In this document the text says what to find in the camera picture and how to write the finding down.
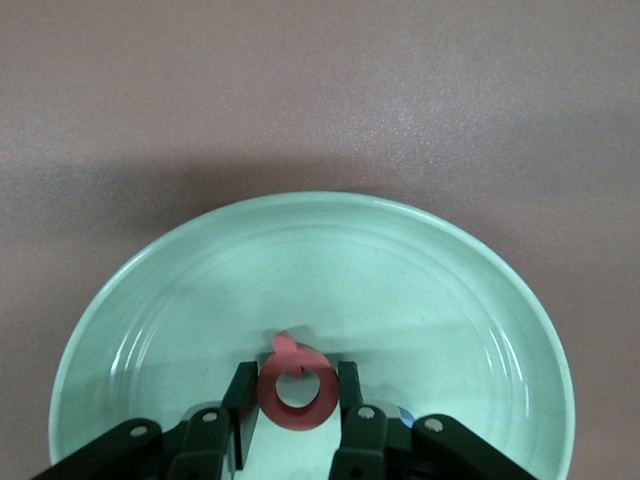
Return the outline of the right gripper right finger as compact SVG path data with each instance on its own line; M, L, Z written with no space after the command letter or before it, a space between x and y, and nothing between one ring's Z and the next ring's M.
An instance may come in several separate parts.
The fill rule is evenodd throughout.
M338 364L341 440L331 479L531 479L533 475L456 419L401 418L364 401L358 366Z

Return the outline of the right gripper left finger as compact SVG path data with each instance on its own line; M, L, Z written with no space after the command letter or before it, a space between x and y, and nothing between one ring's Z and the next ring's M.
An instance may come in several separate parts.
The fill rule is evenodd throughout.
M39 473L38 479L231 479L246 464L257 423L258 364L242 362L220 402L170 430L126 420Z

